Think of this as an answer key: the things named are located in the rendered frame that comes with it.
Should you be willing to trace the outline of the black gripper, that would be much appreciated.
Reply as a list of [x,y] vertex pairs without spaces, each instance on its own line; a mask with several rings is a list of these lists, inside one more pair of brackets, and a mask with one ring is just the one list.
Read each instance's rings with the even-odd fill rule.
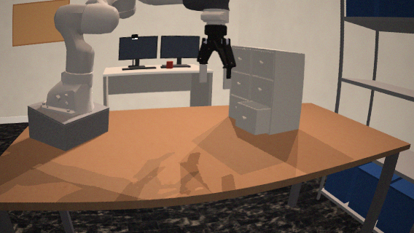
[[[213,34],[213,35],[209,35]],[[198,53],[197,62],[200,64],[199,82],[207,82],[207,64],[213,51],[218,52],[223,64],[223,90],[231,89],[232,68],[236,67],[230,39],[227,35],[226,25],[205,25],[205,35]]]

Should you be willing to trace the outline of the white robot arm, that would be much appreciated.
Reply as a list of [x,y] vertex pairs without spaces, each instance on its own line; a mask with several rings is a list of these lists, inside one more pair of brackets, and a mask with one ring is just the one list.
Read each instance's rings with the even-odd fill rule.
[[[206,25],[229,23],[230,0],[139,1],[155,6],[183,4],[187,9],[202,11],[200,19]],[[66,70],[61,73],[59,83],[48,92],[47,102],[42,103],[43,110],[74,116],[94,109],[92,86],[95,52],[85,42],[83,34],[111,33],[120,18],[129,18],[135,13],[136,0],[88,0],[85,4],[68,4],[57,9],[54,22],[65,41]]]

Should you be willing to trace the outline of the grey small chest of drawers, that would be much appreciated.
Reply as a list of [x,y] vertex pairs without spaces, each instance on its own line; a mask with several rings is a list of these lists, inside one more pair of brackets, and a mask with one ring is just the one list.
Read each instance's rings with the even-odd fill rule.
[[[232,46],[233,48],[246,49],[248,47]],[[252,76],[261,76],[273,79],[273,95],[272,105],[265,103],[262,105],[271,107],[270,113],[270,127],[268,135],[283,133],[290,130],[297,130],[300,126],[300,115],[302,107],[302,92],[304,82],[305,70],[305,54],[296,52],[285,52],[283,50],[274,51],[272,49],[262,50],[259,47],[248,48],[251,49],[251,68],[252,68],[252,53],[253,50],[274,52],[274,72],[273,78],[259,74],[240,71],[250,74],[249,98],[237,95],[231,92],[232,95],[237,95],[242,98],[261,103],[250,99],[251,96],[251,78]]]

